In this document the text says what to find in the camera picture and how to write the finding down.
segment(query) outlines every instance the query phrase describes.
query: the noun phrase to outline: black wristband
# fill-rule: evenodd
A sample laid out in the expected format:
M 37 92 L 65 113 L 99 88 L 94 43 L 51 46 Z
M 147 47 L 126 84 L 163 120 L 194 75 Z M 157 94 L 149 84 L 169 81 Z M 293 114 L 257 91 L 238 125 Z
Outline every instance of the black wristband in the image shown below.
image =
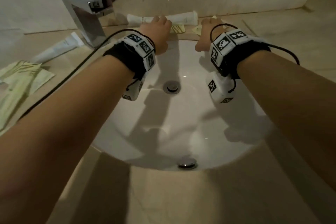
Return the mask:
M 211 62 L 222 76 L 228 76 L 230 74 L 232 79 L 240 79 L 237 73 L 238 63 L 261 50 L 271 51 L 265 43 L 249 41 L 245 44 L 237 45 L 231 52 L 225 55 L 220 67 L 217 67 L 212 59 Z
M 107 50 L 103 56 L 111 55 L 119 59 L 129 70 L 135 73 L 133 79 L 141 80 L 146 69 L 143 58 L 135 51 L 132 46 L 121 42 L 115 44 L 111 49 Z

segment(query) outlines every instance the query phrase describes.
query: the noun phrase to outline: sink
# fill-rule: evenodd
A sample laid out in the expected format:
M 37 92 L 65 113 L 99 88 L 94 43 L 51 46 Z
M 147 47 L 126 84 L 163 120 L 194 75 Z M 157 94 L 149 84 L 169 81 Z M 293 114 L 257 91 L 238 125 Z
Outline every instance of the sink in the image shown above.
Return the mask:
M 267 137 L 274 125 L 241 80 L 232 101 L 212 101 L 205 78 L 215 68 L 195 44 L 169 42 L 138 99 L 119 101 L 95 138 L 95 148 L 159 170 L 179 170 L 181 158 L 194 158 L 194 170 L 200 170 L 233 162 Z M 166 93 L 168 81 L 180 83 L 177 94 Z

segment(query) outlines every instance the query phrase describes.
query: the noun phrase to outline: forearm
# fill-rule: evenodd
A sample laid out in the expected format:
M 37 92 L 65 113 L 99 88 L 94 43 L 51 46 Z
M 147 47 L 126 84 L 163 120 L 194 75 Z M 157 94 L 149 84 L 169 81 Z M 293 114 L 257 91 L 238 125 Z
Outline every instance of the forearm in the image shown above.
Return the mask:
M 48 216 L 133 75 L 118 59 L 100 58 L 0 138 L 2 209 L 11 202 L 8 207 L 24 206 L 16 217 Z
M 237 72 L 296 150 L 336 189 L 336 84 L 267 51 L 240 62 Z

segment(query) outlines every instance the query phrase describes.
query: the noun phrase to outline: faucet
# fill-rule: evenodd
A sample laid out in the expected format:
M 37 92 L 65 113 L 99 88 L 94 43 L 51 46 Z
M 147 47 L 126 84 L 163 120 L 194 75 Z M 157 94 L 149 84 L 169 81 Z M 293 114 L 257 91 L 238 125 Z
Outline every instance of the faucet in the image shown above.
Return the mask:
M 86 44 L 97 48 L 106 35 L 99 17 L 113 12 L 112 3 L 115 0 L 62 0 L 73 21 L 85 38 Z

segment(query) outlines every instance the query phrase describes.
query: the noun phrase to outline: tube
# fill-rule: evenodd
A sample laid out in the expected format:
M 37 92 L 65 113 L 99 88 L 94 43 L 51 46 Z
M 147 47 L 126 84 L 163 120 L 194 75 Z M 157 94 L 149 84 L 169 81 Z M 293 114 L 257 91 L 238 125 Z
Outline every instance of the tube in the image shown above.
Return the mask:
M 83 46 L 83 41 L 79 38 L 79 36 L 72 32 L 70 36 L 64 39 L 61 42 L 53 45 L 52 47 L 46 49 L 44 52 L 33 57 L 30 62 L 35 64 L 45 63 L 53 58 L 56 58 L 62 55 L 65 52 L 71 51 L 77 47 Z
M 197 12 L 192 11 L 189 13 L 175 14 L 166 16 L 173 25 L 198 25 Z M 132 14 L 127 15 L 128 26 L 135 27 L 140 26 L 142 23 L 150 23 L 153 17 L 139 17 Z

